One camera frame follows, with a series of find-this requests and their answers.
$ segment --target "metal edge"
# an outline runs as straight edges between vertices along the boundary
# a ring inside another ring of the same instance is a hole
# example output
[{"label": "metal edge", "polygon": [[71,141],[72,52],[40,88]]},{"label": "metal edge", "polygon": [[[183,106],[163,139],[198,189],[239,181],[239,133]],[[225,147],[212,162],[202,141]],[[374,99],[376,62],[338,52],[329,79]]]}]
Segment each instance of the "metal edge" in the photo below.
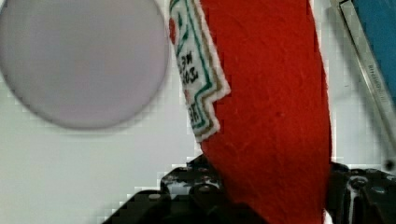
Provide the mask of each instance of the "metal edge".
[{"label": "metal edge", "polygon": [[[381,128],[381,130],[384,130],[387,133],[387,140],[388,140],[389,147],[387,148],[387,151],[386,151],[386,154],[387,154],[386,159],[389,161],[396,162],[396,133],[394,132],[394,130],[393,130],[393,132],[391,130],[389,130],[389,126],[391,126],[391,124],[386,124],[386,122],[384,121],[384,118],[383,118],[384,113],[381,112],[380,108],[378,108],[378,102],[376,101],[375,94],[373,93],[375,87],[371,84],[372,81],[370,80],[370,78],[368,78],[368,72],[365,69],[364,61],[358,52],[358,48],[355,45],[353,37],[351,36],[349,27],[347,25],[347,22],[346,22],[346,19],[344,16],[344,13],[341,9],[342,4],[350,2],[353,5],[353,2],[352,2],[352,0],[330,0],[330,2],[332,5],[332,8],[336,14],[337,23],[342,24],[341,28],[343,29],[344,38],[347,39],[348,43],[352,47],[351,53],[355,56],[355,57],[353,57],[354,58],[353,61],[360,68],[361,73],[359,74],[359,76],[364,80],[364,84],[366,87],[365,89],[367,90],[366,93],[369,96],[370,101],[371,101],[370,103],[372,103],[373,110],[375,111],[375,119],[380,121],[379,127]],[[368,42],[367,37],[365,35],[364,35],[364,41]],[[371,54],[371,57],[373,57],[373,59],[375,59],[375,56],[373,55],[373,53],[371,51],[370,51],[370,54]],[[385,83],[384,80],[382,79],[382,74],[380,73],[380,71],[379,71],[379,76],[381,78],[382,83]],[[389,113],[393,114],[393,116],[396,116],[396,108],[391,100],[391,97],[388,92],[388,88],[385,85],[384,85],[384,87],[385,87],[385,89],[387,89],[387,97],[390,99],[389,103],[392,105],[391,111]]]}]

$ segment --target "screw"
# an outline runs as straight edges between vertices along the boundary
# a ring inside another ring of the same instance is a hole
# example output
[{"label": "screw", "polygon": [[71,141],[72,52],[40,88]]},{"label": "screw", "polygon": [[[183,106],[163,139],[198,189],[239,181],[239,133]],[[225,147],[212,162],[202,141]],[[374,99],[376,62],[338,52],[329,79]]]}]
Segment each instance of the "screw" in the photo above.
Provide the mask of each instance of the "screw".
[{"label": "screw", "polygon": [[352,173],[353,175],[360,175],[364,174],[364,171],[362,169],[353,169],[350,171],[350,173]]},{"label": "screw", "polygon": [[210,180],[211,178],[210,178],[210,176],[204,175],[204,176],[201,177],[201,179],[202,179],[203,181],[208,181],[208,180]]},{"label": "screw", "polygon": [[364,178],[359,176],[352,180],[352,182],[350,183],[350,186],[353,189],[360,189],[360,188],[364,187],[366,185],[366,183],[367,183],[367,181]]},{"label": "screw", "polygon": [[148,196],[148,198],[149,198],[151,201],[158,201],[158,200],[161,198],[161,194],[150,194],[150,195]]},{"label": "screw", "polygon": [[206,168],[198,168],[199,172],[208,172],[209,170],[207,170]]},{"label": "screw", "polygon": [[379,194],[384,194],[385,190],[381,187],[372,187],[372,190],[379,193]]},{"label": "screw", "polygon": [[209,186],[202,186],[199,188],[199,191],[201,192],[209,192],[210,191],[210,187]]}]

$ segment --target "white plate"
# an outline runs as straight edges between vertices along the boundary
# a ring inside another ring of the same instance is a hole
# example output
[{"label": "white plate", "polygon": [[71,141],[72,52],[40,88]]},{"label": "white plate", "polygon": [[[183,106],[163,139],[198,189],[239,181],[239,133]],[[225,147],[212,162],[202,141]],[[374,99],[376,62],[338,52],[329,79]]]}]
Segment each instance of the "white plate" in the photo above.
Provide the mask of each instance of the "white plate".
[{"label": "white plate", "polygon": [[30,110],[68,128],[130,119],[163,83],[169,44],[154,1],[12,0],[0,66]]}]

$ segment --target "blue object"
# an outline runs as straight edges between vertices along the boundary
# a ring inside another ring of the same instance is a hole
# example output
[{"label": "blue object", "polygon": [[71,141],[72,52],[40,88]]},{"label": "blue object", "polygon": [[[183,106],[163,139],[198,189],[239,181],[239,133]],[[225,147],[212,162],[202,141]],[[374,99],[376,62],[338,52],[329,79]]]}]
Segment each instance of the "blue object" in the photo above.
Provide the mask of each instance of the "blue object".
[{"label": "blue object", "polygon": [[396,103],[396,0],[354,0],[353,4]]}]

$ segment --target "white background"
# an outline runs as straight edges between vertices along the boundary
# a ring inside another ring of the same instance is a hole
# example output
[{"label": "white background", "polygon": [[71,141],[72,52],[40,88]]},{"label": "white background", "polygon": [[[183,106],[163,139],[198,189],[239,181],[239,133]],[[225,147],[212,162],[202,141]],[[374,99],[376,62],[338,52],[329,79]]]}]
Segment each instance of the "white background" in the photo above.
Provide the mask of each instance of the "white background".
[{"label": "white background", "polygon": [[[329,1],[312,6],[330,86],[333,159],[381,168],[383,149],[340,24]],[[101,223],[139,190],[156,189],[166,172],[198,156],[173,54],[163,90],[123,126],[117,133],[59,129],[18,104],[0,79],[0,223]]]}]

